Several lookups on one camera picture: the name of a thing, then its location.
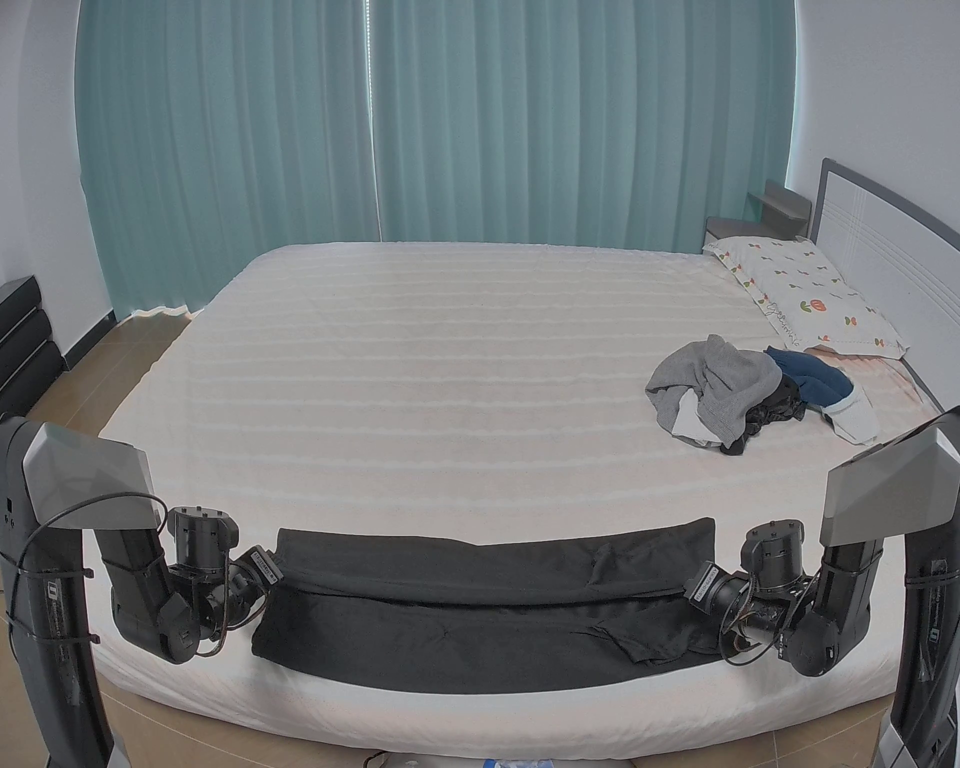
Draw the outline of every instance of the tiled floor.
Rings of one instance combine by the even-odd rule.
[[[156,315],[114,328],[62,376],[31,416],[99,434],[124,397],[188,321]],[[133,768],[360,768],[371,752],[251,731],[171,709],[101,680],[111,725]],[[702,750],[642,757],[637,768],[865,768],[889,697],[809,723]],[[0,642],[0,764],[37,768],[46,752],[18,670]]]

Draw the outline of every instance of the wall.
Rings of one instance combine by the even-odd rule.
[[[110,311],[80,186],[80,0],[0,2],[0,279],[36,275],[60,351]]]
[[[960,229],[960,3],[797,0],[787,185],[816,200],[823,158]]]

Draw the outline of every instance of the bed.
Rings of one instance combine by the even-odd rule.
[[[953,405],[958,378],[941,368],[960,365],[937,362],[933,347],[942,333],[956,338],[955,294],[937,289],[936,318],[909,303],[925,306],[918,294],[931,285],[960,289],[960,237],[904,212],[904,203],[825,164],[819,244],[843,254],[838,268],[867,296],[864,283],[880,259],[893,264],[896,295],[912,292],[888,315],[913,344],[906,365],[830,361],[866,390],[883,439],[938,412],[920,377],[942,405]],[[891,211],[913,224],[897,218],[889,228]],[[925,239],[931,232],[936,241]],[[888,312],[883,298],[874,300]],[[281,526],[493,543],[713,516],[717,561],[733,565],[758,521],[799,518],[814,540],[827,471],[858,448],[813,414],[766,427],[741,457],[672,439],[657,426],[643,385],[664,356],[709,333],[741,348],[782,346],[712,256],[291,246],[260,256],[225,288],[102,434],[147,452],[156,491],[171,504],[228,511],[240,525],[240,551],[272,546]],[[811,541],[807,572],[820,555]],[[834,671],[812,680],[768,655],[745,669],[712,663],[578,690],[404,693],[258,659],[252,628],[232,634],[217,658],[173,667],[119,637],[102,576],[88,584],[88,602],[103,639],[95,648],[101,673],[173,707],[393,752],[627,758],[785,727],[892,691],[902,557],[901,540],[888,541],[870,632]]]

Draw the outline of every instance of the gray sweater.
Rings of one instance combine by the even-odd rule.
[[[647,396],[657,423],[670,432],[680,398],[692,387],[700,398],[700,421],[729,447],[743,434],[747,411],[772,395],[782,379],[770,355],[737,349],[711,333],[705,342],[691,342],[664,359],[647,382]]]

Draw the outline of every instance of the curtain fold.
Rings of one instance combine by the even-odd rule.
[[[260,253],[376,240],[362,0],[84,0],[82,182],[118,317]]]
[[[783,181],[793,0],[371,0],[384,240],[698,252]]]

